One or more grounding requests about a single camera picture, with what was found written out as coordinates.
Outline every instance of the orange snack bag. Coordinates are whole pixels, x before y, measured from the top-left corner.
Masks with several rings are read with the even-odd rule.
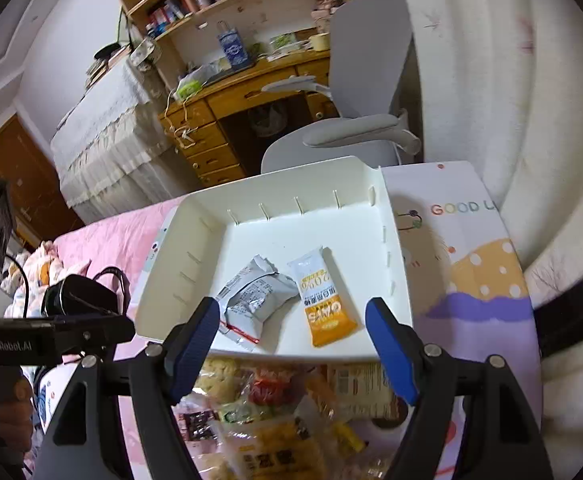
[[[356,328],[345,312],[327,272],[322,247],[288,263],[311,330],[313,346],[323,346],[349,335]]]

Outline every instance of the bolt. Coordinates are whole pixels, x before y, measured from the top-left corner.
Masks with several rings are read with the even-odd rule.
[[[96,357],[95,355],[88,355],[86,357],[83,357],[81,364],[83,365],[83,368],[91,368],[97,362],[98,362],[98,357]]]
[[[145,355],[147,357],[158,357],[162,353],[163,347],[162,345],[159,344],[150,343],[149,345],[147,345],[147,348],[145,348]]]
[[[425,345],[425,355],[429,357],[440,357],[443,354],[440,346],[429,343]]]
[[[505,360],[500,355],[492,355],[489,358],[489,364],[494,368],[505,368]]]

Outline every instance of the purple pattern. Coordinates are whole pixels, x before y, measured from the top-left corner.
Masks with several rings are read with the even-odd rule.
[[[523,321],[533,315],[529,296],[524,298],[505,298],[498,296],[493,300],[482,301],[464,292],[448,294],[437,304],[427,317],[431,319],[457,318],[465,321]]]

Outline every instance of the pink bed sheet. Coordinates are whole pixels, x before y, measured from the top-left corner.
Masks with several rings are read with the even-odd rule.
[[[130,293],[138,282],[145,258],[156,238],[158,229],[168,212],[178,205],[183,197],[161,202],[149,207],[123,213],[90,224],[77,231],[56,239],[55,244],[63,264],[67,267],[76,262],[91,260],[88,277],[94,276],[108,266],[116,266],[124,271],[130,281]],[[102,283],[116,290],[111,276],[104,276]],[[134,319],[137,305],[130,304],[128,315]],[[146,345],[138,336],[116,349],[116,358],[124,359],[136,355]],[[136,419],[129,397],[120,399],[121,422],[127,454],[134,466],[145,464],[140,445]]]

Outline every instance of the chair seat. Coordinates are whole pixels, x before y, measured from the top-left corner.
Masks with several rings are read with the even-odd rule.
[[[316,123],[308,124],[298,130],[287,134],[274,142],[263,156],[261,173],[294,168],[303,164],[340,158],[341,156],[354,155],[360,158],[371,168],[379,166],[396,166],[399,164],[395,146],[388,140],[370,140],[360,142],[352,146],[341,148],[310,148],[302,143],[303,137],[323,127],[326,121],[349,121],[349,119],[324,119]]]

